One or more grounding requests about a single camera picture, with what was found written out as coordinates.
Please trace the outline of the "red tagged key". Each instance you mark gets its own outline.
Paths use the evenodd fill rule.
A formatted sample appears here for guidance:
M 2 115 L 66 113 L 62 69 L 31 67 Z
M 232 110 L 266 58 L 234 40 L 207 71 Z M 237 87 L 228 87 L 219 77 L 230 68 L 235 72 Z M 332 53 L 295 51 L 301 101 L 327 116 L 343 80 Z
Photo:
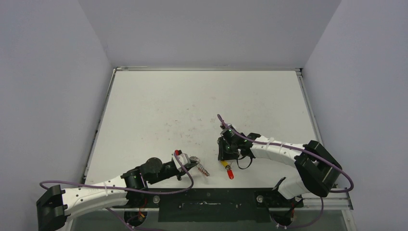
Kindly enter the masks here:
M 234 174 L 233 174 L 233 171 L 232 171 L 232 169 L 231 169 L 231 166 L 230 166 L 230 165 L 226 165 L 226 166 L 225 166 L 225 169 L 226 169 L 226 171 L 227 171 L 227 175 L 228 175 L 229 179 L 230 179 L 230 180 L 234 179 Z

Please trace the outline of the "yellow tagged key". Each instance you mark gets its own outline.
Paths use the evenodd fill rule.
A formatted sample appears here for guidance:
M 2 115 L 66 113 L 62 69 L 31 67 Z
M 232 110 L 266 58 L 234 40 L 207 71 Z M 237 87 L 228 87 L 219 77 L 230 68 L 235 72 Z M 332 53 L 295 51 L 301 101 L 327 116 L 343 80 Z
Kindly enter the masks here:
M 221 165 L 226 169 L 226 170 L 230 170 L 231 166 L 227 161 L 220 161 Z

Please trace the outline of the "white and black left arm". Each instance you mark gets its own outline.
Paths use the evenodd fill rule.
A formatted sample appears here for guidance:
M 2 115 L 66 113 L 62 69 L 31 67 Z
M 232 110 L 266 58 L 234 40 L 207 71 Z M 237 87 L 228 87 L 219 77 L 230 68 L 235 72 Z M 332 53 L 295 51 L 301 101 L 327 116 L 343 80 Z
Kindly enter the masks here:
M 68 221 L 103 208 L 138 207 L 144 194 L 157 194 L 148 190 L 148 184 L 171 177 L 181 180 L 183 175 L 190 178 L 189 170 L 198 163 L 186 154 L 174 154 L 169 162 L 152 157 L 122 175 L 93 185 L 71 183 L 72 188 L 63 189 L 62 181 L 51 181 L 51 187 L 43 181 L 40 186 L 46 191 L 36 202 L 38 230 L 56 231 Z

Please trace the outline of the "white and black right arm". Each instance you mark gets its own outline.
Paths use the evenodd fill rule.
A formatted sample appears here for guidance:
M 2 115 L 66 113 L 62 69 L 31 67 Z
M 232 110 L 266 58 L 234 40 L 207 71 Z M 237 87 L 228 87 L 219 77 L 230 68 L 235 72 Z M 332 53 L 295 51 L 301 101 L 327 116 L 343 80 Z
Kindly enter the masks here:
M 341 165 L 318 141 L 286 144 L 257 133 L 238 133 L 232 125 L 222 125 L 221 129 L 217 140 L 220 161 L 267 159 L 297 170 L 296 176 L 283 177 L 275 187 L 272 200 L 277 206 L 285 206 L 304 193 L 327 197 L 340 175 Z

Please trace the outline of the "large keyring with red grip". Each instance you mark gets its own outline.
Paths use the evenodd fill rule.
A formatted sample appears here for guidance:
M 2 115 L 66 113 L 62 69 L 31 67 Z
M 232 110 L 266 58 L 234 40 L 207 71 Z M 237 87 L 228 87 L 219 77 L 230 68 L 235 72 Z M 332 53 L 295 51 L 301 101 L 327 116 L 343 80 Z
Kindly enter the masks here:
M 196 163 L 196 167 L 198 170 L 206 177 L 210 176 L 210 173 L 205 169 L 205 167 L 201 164 L 201 160 L 196 156 L 190 156 L 189 159 Z

